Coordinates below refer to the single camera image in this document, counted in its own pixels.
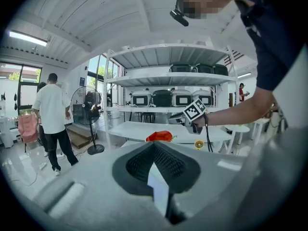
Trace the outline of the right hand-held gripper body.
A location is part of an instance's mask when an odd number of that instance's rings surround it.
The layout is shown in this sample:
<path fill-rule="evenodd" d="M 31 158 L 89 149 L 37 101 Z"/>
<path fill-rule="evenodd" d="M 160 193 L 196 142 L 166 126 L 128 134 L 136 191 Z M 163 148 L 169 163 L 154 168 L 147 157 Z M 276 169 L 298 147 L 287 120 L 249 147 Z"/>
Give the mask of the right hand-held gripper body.
<path fill-rule="evenodd" d="M 199 126 L 200 122 L 207 127 L 207 116 L 205 114 L 206 107 L 200 99 L 196 99 L 186 106 L 180 113 L 170 116 L 169 124 L 179 124 L 184 126 L 191 134 L 201 134 L 203 127 Z"/>

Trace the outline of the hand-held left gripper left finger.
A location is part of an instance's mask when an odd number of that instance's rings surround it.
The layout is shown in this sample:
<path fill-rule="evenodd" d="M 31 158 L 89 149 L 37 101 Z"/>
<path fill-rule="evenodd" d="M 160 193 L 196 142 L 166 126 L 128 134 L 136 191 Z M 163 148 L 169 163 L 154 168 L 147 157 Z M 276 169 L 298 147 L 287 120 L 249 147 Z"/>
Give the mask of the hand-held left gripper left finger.
<path fill-rule="evenodd" d="M 153 188 L 148 185 L 154 163 L 153 146 L 152 142 L 140 142 L 120 149 L 122 154 L 113 163 L 112 176 L 127 193 L 153 197 Z"/>

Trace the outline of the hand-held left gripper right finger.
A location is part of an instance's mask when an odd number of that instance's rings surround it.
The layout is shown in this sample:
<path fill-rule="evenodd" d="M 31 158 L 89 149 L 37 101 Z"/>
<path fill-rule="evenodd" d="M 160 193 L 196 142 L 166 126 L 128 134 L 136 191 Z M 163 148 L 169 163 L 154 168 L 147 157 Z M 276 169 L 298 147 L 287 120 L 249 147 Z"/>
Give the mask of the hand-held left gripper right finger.
<path fill-rule="evenodd" d="M 154 143 L 154 163 L 172 194 L 191 189 L 201 174 L 195 159 L 161 142 Z"/>

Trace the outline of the person's right hand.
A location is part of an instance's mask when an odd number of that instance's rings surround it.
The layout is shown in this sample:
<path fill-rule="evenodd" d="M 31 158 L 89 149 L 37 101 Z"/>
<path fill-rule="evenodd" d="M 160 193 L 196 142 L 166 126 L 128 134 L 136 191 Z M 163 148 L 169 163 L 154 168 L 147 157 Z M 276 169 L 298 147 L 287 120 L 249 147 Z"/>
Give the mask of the person's right hand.
<path fill-rule="evenodd" d="M 207 126 L 207 124 L 208 124 L 208 119 L 206 114 L 203 114 L 202 116 L 200 116 L 199 118 L 195 119 L 192 122 L 192 126 L 195 128 L 196 133 L 200 133 L 203 127 Z"/>

